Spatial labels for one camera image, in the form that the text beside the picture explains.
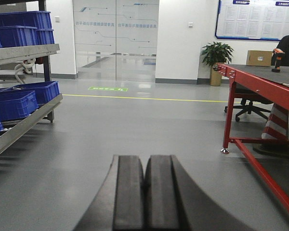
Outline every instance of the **glass partition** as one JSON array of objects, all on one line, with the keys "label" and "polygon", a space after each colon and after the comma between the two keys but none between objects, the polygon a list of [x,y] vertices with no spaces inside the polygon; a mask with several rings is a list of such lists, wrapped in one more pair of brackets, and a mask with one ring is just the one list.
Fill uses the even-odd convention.
[{"label": "glass partition", "polygon": [[75,0],[79,78],[155,81],[159,0]]}]

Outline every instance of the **traffic cone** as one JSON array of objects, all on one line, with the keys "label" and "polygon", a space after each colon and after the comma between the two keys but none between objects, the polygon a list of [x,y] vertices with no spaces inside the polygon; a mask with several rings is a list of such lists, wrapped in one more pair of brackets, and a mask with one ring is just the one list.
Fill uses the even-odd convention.
[{"label": "traffic cone", "polygon": [[[262,139],[279,141],[288,140],[288,116],[289,111],[274,104],[270,116],[261,134]],[[289,158],[289,146],[283,144],[253,144],[253,150],[271,156]]]}]

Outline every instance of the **yellow floor line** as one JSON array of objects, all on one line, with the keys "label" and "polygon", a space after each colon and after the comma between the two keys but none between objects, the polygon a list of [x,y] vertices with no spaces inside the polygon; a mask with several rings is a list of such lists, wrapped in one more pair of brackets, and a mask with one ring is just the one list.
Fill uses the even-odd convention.
[{"label": "yellow floor line", "polygon": [[102,95],[75,95],[75,94],[63,94],[63,96],[113,98],[113,99],[185,101],[185,102],[210,102],[210,103],[227,103],[227,102],[228,102],[228,101],[219,101],[219,100],[182,100],[182,99],[160,99],[160,98],[123,97],[123,96],[102,96]]}]

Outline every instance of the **cardboard box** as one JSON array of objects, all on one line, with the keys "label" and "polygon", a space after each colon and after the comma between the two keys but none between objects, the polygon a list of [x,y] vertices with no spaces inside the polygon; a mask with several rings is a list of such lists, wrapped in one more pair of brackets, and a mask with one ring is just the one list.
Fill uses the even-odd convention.
[{"label": "cardboard box", "polygon": [[246,58],[247,66],[270,66],[272,51],[248,51]]}]

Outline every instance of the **white wall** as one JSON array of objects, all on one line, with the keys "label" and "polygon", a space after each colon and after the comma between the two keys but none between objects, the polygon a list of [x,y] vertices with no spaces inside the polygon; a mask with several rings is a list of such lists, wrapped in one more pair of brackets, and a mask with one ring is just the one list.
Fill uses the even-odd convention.
[{"label": "white wall", "polygon": [[159,1],[156,78],[197,78],[203,8],[203,0]]},{"label": "white wall", "polygon": [[[218,0],[160,0],[156,78],[210,78],[201,48],[208,42],[229,44],[233,64],[245,64],[247,50],[271,51],[278,42],[224,40],[214,36]],[[194,28],[187,28],[194,22]]]},{"label": "white wall", "polygon": [[[37,11],[37,1],[27,2],[27,11]],[[51,21],[54,29],[55,43],[59,43],[58,54],[51,55],[51,73],[76,74],[74,21],[72,0],[47,0],[46,10],[51,12]],[[60,22],[56,23],[54,17],[59,16]],[[42,65],[37,65],[37,72],[42,73]]]}]

